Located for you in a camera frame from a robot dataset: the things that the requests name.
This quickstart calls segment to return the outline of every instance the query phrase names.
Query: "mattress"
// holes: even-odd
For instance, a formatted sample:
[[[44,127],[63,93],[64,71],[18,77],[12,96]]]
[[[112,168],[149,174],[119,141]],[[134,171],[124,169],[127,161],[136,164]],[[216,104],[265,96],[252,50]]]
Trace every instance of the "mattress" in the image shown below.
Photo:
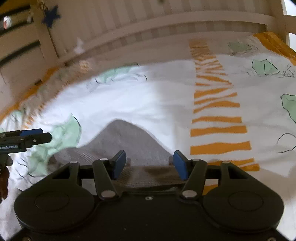
[[[175,150],[211,165],[231,161],[282,197],[278,230],[294,239],[295,71],[296,53],[271,32],[146,46],[49,70],[0,124],[2,131],[42,128],[53,136],[11,155],[0,234],[7,239],[20,229],[13,213],[19,190],[73,158],[86,164],[129,148],[121,186],[182,183],[171,166]],[[206,182],[205,191],[216,186]]]

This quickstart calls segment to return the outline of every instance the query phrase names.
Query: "bed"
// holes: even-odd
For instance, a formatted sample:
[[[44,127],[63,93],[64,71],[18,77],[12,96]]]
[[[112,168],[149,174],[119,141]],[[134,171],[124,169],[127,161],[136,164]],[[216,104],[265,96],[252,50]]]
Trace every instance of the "bed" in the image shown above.
[[[282,197],[278,230],[295,239],[296,53],[288,45],[296,17],[284,1],[45,4],[61,15],[49,29],[40,5],[31,6],[48,70],[2,111],[0,127],[42,128],[53,141],[11,155],[3,238],[20,229],[13,202],[21,190],[70,160],[89,164],[124,149],[124,187],[182,183],[175,150],[211,165],[231,161]],[[206,182],[205,191],[216,186]]]

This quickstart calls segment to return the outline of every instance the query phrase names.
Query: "bed frame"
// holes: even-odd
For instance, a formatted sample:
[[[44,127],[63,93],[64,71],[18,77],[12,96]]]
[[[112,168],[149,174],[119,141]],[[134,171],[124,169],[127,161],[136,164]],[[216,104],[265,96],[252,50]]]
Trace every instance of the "bed frame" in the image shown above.
[[[46,68],[50,68],[93,55],[109,56],[110,59],[114,56],[112,53],[124,55],[149,44],[170,44],[181,39],[226,39],[273,31],[289,45],[289,33],[296,34],[296,16],[286,14],[284,0],[44,2],[48,8],[58,4],[62,18],[48,29],[41,23],[42,10],[38,5],[31,6],[34,13],[31,25],[36,28],[34,38],[28,38],[27,42],[17,41],[21,46],[0,59],[2,65],[35,47],[41,49]],[[20,25],[18,31],[27,27]],[[78,38],[83,41],[84,53],[75,50]]]

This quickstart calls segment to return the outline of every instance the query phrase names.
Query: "striped wallpaper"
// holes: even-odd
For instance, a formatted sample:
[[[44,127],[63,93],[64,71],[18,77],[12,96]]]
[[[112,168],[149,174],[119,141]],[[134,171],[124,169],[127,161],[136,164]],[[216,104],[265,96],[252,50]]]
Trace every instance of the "striped wallpaper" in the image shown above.
[[[73,50],[77,38],[89,41],[109,31],[146,19],[174,13],[201,10],[232,10],[271,15],[268,0],[47,0],[49,7],[59,5],[62,18],[57,20],[51,36],[59,56]],[[138,41],[174,34],[203,31],[262,32],[265,26],[245,22],[202,22],[173,25],[132,34],[99,46],[91,54]]]

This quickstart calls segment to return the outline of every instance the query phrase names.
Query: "hanging ornament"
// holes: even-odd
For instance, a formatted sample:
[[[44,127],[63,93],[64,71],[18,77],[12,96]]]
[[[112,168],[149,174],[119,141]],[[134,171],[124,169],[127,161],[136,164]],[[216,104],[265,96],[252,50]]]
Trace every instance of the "hanging ornament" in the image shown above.
[[[58,11],[58,5],[55,5],[53,7],[53,9],[48,10],[48,8],[42,4],[42,6],[40,6],[41,9],[43,9],[45,17],[42,21],[42,23],[46,24],[47,27],[52,28],[52,24],[54,22],[55,19],[61,18],[61,16],[57,13]]]

